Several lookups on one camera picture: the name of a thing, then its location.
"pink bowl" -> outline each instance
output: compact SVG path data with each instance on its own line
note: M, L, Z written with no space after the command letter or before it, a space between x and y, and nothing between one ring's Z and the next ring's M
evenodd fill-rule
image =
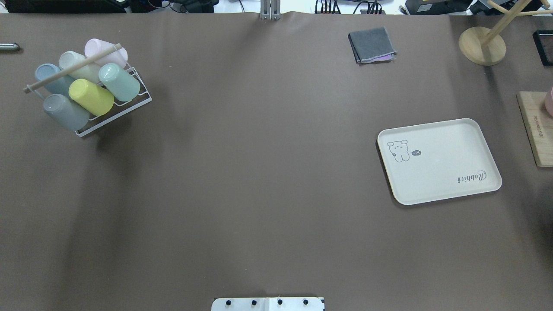
M545 109L553 116L553 89L545 94Z

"plastic cup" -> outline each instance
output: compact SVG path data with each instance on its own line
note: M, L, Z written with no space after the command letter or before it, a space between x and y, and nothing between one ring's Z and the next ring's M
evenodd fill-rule
M85 59L86 57L82 54L79 54L73 51L67 51L60 56L60 60L59 60L60 68L61 69L69 68ZM99 71L100 71L100 66L98 66L98 64L92 63L73 71L69 75L74 79L86 79L90 82L94 82L98 84L100 83L100 79L98 79Z
M52 94L43 102L44 112L70 131L77 131L88 123L90 113L79 104L63 96Z
M120 101L130 101L140 91L140 82L115 63L102 66L98 75L100 81Z
M35 70L35 78L38 81L44 80L47 77L57 74L60 71L61 70L58 68L58 66L54 64L43 64L38 66L38 68ZM75 79L69 76L63 76L46 84L44 88L52 94L62 94L64 96L69 96L69 86L71 85L71 83L73 83L73 81L75 81Z
M85 79L71 84L69 96L95 116L105 115L113 107L113 94Z
M545 94L545 109L553 116L553 89Z
M113 46L114 46L113 43L109 43L99 39L90 39L85 45L85 56L91 57ZM117 50L107 56L104 56L98 59L97 61L95 61L95 63L100 66L104 66L108 63L116 63L117 65L125 68L127 64L127 60L128 60L127 50L123 48L121 50Z

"cup rack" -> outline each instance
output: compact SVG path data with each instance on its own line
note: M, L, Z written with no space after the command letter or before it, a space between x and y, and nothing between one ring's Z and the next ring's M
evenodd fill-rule
M121 49L122 49L122 47L121 47L120 44L114 44L112 47L110 47L108 49L105 49L104 51L102 51L102 52L100 52L100 53L98 53L98 54L96 54L96 55L94 55L90 58L87 58L87 59L83 60L82 62L80 62L78 64L75 64L74 66L71 66L71 67L66 68L64 70L61 70L57 74L52 75L52 76L48 77L47 79L38 81L38 82L36 82L32 85L27 85L23 89L23 91L25 93L33 92L38 97L40 97L42 100L44 100L45 97L37 89L43 87L44 85L46 85L46 84L48 84L52 81L55 81L55 80L59 79L62 76L68 75L71 72L73 72L73 71L75 71L79 68L82 68L82 67L84 67L84 66L86 66L90 63L93 63L94 61L96 61L96 60L98 60L98 59L100 59L100 58L102 58L106 55L114 53L115 51L120 53L119 50L121 50ZM75 134L77 134L77 136L83 137L83 136L91 133L92 131L94 131L96 129L99 129L100 127L110 123L111 121L113 121L113 120L115 120L115 119L117 119L117 118L119 118L119 117L135 110L138 107L144 106L145 104L152 101L152 97L150 96L150 92L146 88L146 85L142 81L142 78L140 77L140 75L138 74L136 69L134 67L132 67L127 62L127 66L125 67L125 71L128 72L133 77L135 77L138 80L138 82L140 82L140 91L138 92L138 95L135 98L133 98L132 100L127 101L127 102L122 102L122 101L118 101L117 99L115 99L115 101L113 103L113 107L111 108L111 110L108 113L106 113L105 115L102 115L102 116L94 116L93 118L88 119L88 123L86 123L86 125L82 129L79 129L79 130L75 131ZM98 83L98 86L104 87L102 82Z

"gray-blue cup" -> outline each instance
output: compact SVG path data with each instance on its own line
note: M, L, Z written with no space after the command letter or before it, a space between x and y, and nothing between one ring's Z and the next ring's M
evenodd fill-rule
M47 115L70 131L82 129L90 118L88 110L62 94L48 96L43 102L43 108Z
M44 80L47 77L57 74L61 69L54 64L43 64L38 66L35 70L35 78L40 81ZM50 82L44 86L52 94L62 94L66 97L69 97L69 86L73 83L75 79L70 76L63 76L53 82Z
M132 100L140 91L140 82L115 63L102 66L98 77L111 94L120 101Z

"cartoon animal illustration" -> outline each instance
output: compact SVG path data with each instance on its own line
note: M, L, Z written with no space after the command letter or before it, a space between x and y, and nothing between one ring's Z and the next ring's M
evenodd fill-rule
M409 147L407 147L407 140L389 142L388 147L390 152L395 158L396 162L409 161Z

